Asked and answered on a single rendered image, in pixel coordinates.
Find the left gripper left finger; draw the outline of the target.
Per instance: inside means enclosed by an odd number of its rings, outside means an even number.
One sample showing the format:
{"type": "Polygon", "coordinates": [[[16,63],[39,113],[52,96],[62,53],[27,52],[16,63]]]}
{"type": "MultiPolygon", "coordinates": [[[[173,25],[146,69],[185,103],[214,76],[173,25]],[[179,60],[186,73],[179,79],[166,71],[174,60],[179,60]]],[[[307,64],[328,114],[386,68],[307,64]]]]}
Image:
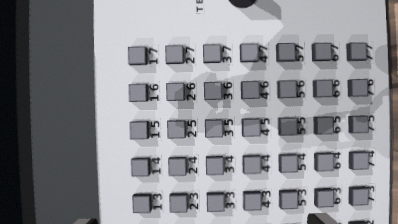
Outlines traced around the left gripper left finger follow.
{"type": "Polygon", "coordinates": [[[78,219],[73,224],[98,224],[97,219],[78,219]]]}

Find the grey metal cabinet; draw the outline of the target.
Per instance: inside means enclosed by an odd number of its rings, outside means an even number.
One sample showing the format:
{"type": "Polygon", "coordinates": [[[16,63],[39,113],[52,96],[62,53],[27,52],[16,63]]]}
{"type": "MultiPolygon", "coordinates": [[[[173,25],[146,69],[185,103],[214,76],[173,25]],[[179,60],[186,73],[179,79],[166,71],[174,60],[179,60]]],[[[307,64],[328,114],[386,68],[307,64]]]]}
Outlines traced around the grey metal cabinet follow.
{"type": "Polygon", "coordinates": [[[391,201],[387,0],[0,0],[0,224],[391,224],[391,201]]]}

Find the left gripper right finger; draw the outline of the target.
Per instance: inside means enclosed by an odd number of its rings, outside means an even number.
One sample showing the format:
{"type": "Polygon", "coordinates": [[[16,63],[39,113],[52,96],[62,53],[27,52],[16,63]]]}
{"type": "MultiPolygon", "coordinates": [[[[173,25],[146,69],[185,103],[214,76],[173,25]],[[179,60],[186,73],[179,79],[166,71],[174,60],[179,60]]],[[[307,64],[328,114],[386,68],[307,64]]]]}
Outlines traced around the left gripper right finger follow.
{"type": "Polygon", "coordinates": [[[340,224],[327,213],[309,213],[307,224],[340,224]]]}

